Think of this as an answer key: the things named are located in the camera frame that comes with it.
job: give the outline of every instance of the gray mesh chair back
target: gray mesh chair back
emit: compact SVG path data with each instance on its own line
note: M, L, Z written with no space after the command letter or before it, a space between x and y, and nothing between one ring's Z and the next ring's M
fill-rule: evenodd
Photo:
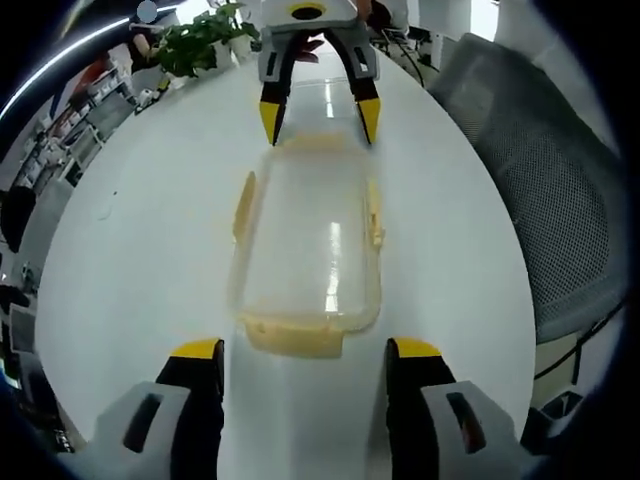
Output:
M511 216L538 343L605 316L628 284L620 159L542 70L474 35L458 42L430 92L473 145Z

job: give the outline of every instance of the white table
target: white table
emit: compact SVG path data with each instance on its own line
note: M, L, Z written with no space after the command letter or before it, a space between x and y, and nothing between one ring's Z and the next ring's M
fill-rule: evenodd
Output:
M456 377L476 383L522 433L535 334L514 229L449 116L380 62L371 154L386 229L383 303L372 329L345 338L341 359L255 351L227 307L235 207L271 148L256 65L186 86L115 132L60 222L36 328L45 372L85 438L111 402L155 378L172 349L210 336L226 340L220 478L359 479L371 469L390 478L385 449L371 445L384 444L391 335L437 345ZM339 76L331 55L296 67L281 138L311 129L362 141Z

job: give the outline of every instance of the cable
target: cable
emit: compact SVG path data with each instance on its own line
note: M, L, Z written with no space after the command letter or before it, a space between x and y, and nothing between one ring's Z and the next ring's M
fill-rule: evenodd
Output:
M413 58L411 58L409 56L409 53L407 53L407 51L400 44L400 42L398 40L396 40L395 36L393 34L387 35L384 30L385 29L382 30L382 33L384 34L385 37L387 37L387 41L389 41L390 38L393 39L393 41L396 43L396 45L398 45L398 47L400 47L400 50L402 50L402 53L404 54L404 56L409 59L409 61L411 62L411 65L413 65L413 68L415 68L416 72L418 73L418 77L420 78L420 85L422 85L422 88L424 88L424 78L422 78L422 72L418 68L418 65L416 65L416 62L413 61Z
M598 333L600 330L602 330L605 327L605 325L607 323L609 323L609 320L611 320L616 315L616 313L618 313L622 309L622 307L624 306L626 301L627 301L627 297L625 296L625 297L622 298L622 300L620 300L620 303L618 303L618 305L616 305L613 308L613 310L611 310L609 313L607 313L607 315L602 320L600 320L598 323L593 325L589 330L587 330L587 332L582 337L580 337L578 339L578 341L573 346L573 348L571 348L567 353L562 355L558 360L553 362L551 365L549 365L547 368L542 370L540 373L537 373L533 377L533 379L534 380L538 380L539 378L544 377L545 375L547 375L550 372L554 371L556 368L558 368L564 362L569 360L573 356L573 354L576 353L576 351L580 347L582 347L585 343L587 343L589 340L591 340L596 335L596 333Z

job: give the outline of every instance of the plastic food container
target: plastic food container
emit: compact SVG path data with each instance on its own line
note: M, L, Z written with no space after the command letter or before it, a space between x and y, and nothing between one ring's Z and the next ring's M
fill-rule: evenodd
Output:
M337 357L345 334L375 321L384 232L369 164L341 136L305 136L249 173L229 298L255 348Z

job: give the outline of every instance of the plant pot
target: plant pot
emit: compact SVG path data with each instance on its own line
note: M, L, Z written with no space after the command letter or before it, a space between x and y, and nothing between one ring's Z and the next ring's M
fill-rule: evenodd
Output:
M224 71L233 65L231 60L231 48L229 45L223 45L222 41L215 42L213 48L216 51L216 68L214 70Z
M189 77L176 77L172 73L167 73L169 81L171 82L171 88L173 90L179 90L184 87L189 81Z
M229 43L238 62L242 63L251 58L251 37L249 35L232 38Z
M196 68L195 72L196 72L196 75L198 76L198 79L202 80L205 78L217 77L222 72L222 70L220 70L219 68L210 68L208 70L205 70L204 68Z

